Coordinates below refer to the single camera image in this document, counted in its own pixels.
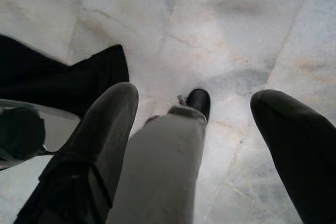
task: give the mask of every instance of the light gray trousers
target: light gray trousers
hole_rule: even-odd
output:
[[[192,223],[206,123],[202,113],[175,106],[139,130],[126,147],[106,223]]]

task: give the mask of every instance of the marble floor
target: marble floor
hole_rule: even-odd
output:
[[[336,123],[335,0],[0,0],[0,33],[69,64],[122,44],[141,98],[134,130],[207,89],[194,223],[300,223],[249,99],[278,89]],[[0,174],[0,223],[13,222],[48,160]]]

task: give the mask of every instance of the person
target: person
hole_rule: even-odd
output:
[[[193,90],[186,105],[148,120],[128,141],[137,106],[126,82],[94,102],[15,223],[105,223],[111,207],[112,223],[192,223],[209,94]]]
[[[254,120],[304,223],[336,223],[336,128],[276,90],[251,98]]]

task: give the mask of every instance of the black shoe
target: black shoe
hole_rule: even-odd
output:
[[[209,121],[210,115],[210,95],[203,89],[194,89],[188,96],[186,101],[187,106],[192,107],[206,117]]]

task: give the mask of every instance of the gray pant leg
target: gray pant leg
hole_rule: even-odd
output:
[[[192,223],[206,118],[186,106],[129,140],[107,223]]]

